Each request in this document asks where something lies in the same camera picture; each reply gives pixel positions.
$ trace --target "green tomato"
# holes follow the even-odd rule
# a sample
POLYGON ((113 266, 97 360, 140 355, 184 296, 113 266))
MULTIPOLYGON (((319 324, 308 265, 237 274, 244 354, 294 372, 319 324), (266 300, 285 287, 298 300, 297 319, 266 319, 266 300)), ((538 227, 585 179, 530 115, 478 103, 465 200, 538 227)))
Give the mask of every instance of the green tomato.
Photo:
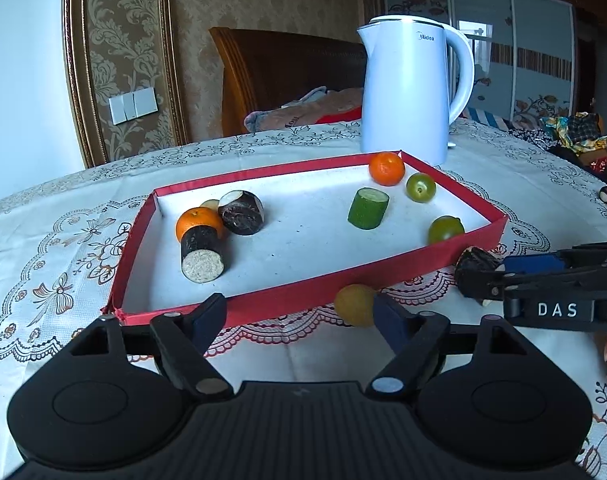
POLYGON ((440 216, 430 225, 427 242, 430 245, 436 244, 453 236, 462 235, 464 232, 460 219, 448 215, 440 216))
POLYGON ((430 202, 437 192, 437 184, 432 177, 426 173, 415 173, 406 183, 408 196, 415 202, 422 204, 430 202))

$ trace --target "metal screw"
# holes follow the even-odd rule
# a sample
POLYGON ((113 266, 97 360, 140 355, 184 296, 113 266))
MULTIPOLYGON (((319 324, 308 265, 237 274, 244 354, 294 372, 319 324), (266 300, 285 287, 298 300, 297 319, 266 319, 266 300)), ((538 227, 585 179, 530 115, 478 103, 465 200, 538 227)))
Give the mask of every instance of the metal screw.
POLYGON ((373 381, 373 390, 380 394, 395 394, 403 389, 403 383, 396 377, 379 377, 373 381))
POLYGON ((203 395, 216 395, 222 394, 228 389, 228 383, 222 379, 211 377, 208 379, 201 379, 195 386, 197 392, 203 395))

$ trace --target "gold trim molding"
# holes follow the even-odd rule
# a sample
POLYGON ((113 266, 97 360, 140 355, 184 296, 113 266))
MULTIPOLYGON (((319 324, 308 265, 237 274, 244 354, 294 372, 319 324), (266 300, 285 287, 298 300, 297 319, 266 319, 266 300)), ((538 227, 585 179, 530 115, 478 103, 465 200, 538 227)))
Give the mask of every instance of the gold trim molding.
MULTIPOLYGON (((68 92, 77 139, 87 168, 109 162, 100 126, 88 49, 86 0, 63 0, 63 47, 68 92)), ((180 77, 174 55, 171 0, 158 0, 160 46, 168 89, 170 128, 177 145, 192 142, 188 134, 180 77)))

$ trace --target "ribbed black surface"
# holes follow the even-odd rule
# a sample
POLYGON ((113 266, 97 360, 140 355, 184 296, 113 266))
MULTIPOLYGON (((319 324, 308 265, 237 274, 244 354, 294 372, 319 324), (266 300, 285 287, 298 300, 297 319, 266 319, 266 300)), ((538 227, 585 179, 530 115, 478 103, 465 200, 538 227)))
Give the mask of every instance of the ribbed black surface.
POLYGON ((427 440, 401 404, 352 383, 247 383, 234 400, 200 407, 166 449, 112 472, 28 464, 13 480, 490 480, 589 477, 574 464, 500 473, 456 460, 427 440))

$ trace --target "red box rim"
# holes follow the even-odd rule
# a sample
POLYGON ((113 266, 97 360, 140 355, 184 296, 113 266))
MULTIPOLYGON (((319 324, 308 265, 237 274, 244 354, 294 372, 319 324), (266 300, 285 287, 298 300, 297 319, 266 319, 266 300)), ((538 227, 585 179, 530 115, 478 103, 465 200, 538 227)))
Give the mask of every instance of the red box rim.
MULTIPOLYGON (((424 162, 408 155, 408 153, 397 153, 406 164, 412 166, 421 173, 429 174, 439 186, 447 189, 460 200, 463 200, 470 205, 480 213, 480 215, 486 218, 490 224, 470 231, 464 235, 450 238, 439 244, 425 246, 408 253, 391 256, 370 264, 338 270, 331 274, 325 274, 299 282, 287 283, 285 285, 228 298, 228 319, 226 320, 226 327, 248 324, 264 319, 274 319, 293 312, 299 312, 300 310, 310 308, 311 303, 317 303, 313 298, 323 298, 319 304, 331 303, 334 294, 343 286, 351 283, 363 283, 374 288, 391 286, 395 283, 407 281, 426 274, 427 272, 431 272, 432 270, 441 269, 442 267, 453 264, 461 252, 468 247, 477 246, 485 250, 492 250, 497 246, 507 222, 507 216, 503 212, 477 195, 474 191, 447 176, 445 173, 428 166, 424 162), (405 266, 407 265, 413 266, 412 272, 405 273, 405 266), (405 277, 397 279, 402 274, 405 275, 405 277), (290 307, 286 308, 283 306, 286 304, 289 304, 290 307)), ((102 309, 102 312, 104 314, 114 313, 123 324, 138 325, 147 324, 153 317, 159 316, 165 312, 182 312, 187 314, 198 306, 198 304, 190 304, 176 308, 133 314, 126 313, 122 309, 123 298, 125 297, 125 291, 130 273, 132 272, 132 267, 134 266, 137 251, 143 240, 148 224, 156 211, 155 200, 157 197, 265 176, 329 170, 332 168, 346 168, 348 166, 363 166, 367 165, 375 155, 376 153, 364 153, 360 155, 344 155, 315 160, 304 160, 301 162, 290 162, 276 166, 266 166, 263 168, 254 168, 252 170, 241 170, 232 173, 207 176, 155 189, 144 202, 132 224, 128 239, 123 247, 122 256, 114 276, 107 304, 102 309)))

